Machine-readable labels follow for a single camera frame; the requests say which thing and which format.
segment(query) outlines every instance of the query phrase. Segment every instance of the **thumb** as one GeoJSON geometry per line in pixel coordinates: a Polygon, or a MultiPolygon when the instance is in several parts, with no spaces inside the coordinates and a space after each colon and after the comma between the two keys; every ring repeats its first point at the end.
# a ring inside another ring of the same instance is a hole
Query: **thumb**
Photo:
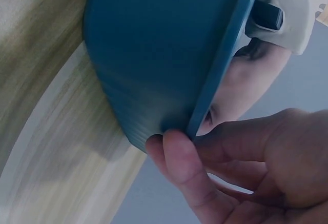
{"type": "Polygon", "coordinates": [[[287,109],[268,117],[223,123],[196,141],[198,154],[202,160],[218,163],[263,162],[268,144],[277,141],[304,114],[287,109]]]}

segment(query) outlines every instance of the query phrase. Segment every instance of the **gray wall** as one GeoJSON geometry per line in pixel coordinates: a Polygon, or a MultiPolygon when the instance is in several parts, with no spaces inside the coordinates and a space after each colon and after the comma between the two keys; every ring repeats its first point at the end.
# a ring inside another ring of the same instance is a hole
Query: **gray wall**
{"type": "MultiPolygon", "coordinates": [[[[269,91],[243,118],[295,107],[328,108],[328,28],[317,23],[302,56],[293,56],[269,91]]],[[[181,194],[147,159],[112,224],[198,223],[181,194]]]]}

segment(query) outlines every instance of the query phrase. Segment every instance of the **wooden surface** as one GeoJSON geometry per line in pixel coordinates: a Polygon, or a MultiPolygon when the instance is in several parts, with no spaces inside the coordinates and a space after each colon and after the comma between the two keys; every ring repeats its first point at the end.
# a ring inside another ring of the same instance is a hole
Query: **wooden surface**
{"type": "Polygon", "coordinates": [[[85,1],[0,0],[1,224],[109,224],[145,159],[80,45],[85,1]]]}
{"type": "Polygon", "coordinates": [[[109,224],[145,157],[123,135],[81,45],[11,151],[0,223],[109,224]]]}
{"type": "Polygon", "coordinates": [[[0,173],[24,123],[82,42],[86,0],[0,0],[0,173]]]}

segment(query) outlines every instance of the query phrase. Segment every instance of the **blue plastic basin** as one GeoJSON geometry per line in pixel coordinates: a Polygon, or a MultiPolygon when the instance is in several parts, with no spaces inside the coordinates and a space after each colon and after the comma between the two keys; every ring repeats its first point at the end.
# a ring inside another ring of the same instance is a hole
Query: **blue plastic basin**
{"type": "Polygon", "coordinates": [[[131,144],[170,128],[194,139],[254,0],[88,0],[84,38],[131,144]]]}

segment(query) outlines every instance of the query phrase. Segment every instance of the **finger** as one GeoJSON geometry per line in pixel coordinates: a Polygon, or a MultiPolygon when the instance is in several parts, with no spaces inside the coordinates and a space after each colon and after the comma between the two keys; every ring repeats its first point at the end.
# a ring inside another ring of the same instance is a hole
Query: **finger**
{"type": "Polygon", "coordinates": [[[168,179],[168,169],[166,167],[165,155],[163,149],[163,136],[153,135],[146,141],[146,152],[155,163],[160,172],[168,179]]]}
{"type": "Polygon", "coordinates": [[[275,115],[223,123],[197,141],[198,153],[212,162],[265,161],[269,143],[279,142],[279,136],[303,114],[285,110],[275,115]]]}
{"type": "Polygon", "coordinates": [[[220,224],[238,201],[217,191],[204,170],[193,143],[179,131],[163,136],[167,171],[174,185],[203,224],[220,224]]]}
{"type": "Polygon", "coordinates": [[[212,180],[213,183],[216,186],[216,189],[221,191],[222,193],[231,196],[232,198],[238,200],[239,202],[245,202],[245,201],[250,201],[250,202],[255,202],[261,205],[265,206],[270,206],[270,207],[279,207],[279,208],[285,208],[285,197],[283,195],[277,195],[273,197],[266,197],[266,196],[261,196],[257,195],[255,193],[253,194],[248,194],[245,192],[240,192],[231,188],[228,188],[219,182],[216,182],[215,180],[212,180]]]}
{"type": "Polygon", "coordinates": [[[256,161],[234,160],[220,164],[203,160],[203,164],[207,172],[253,192],[258,189],[268,172],[265,163],[256,161]]]}

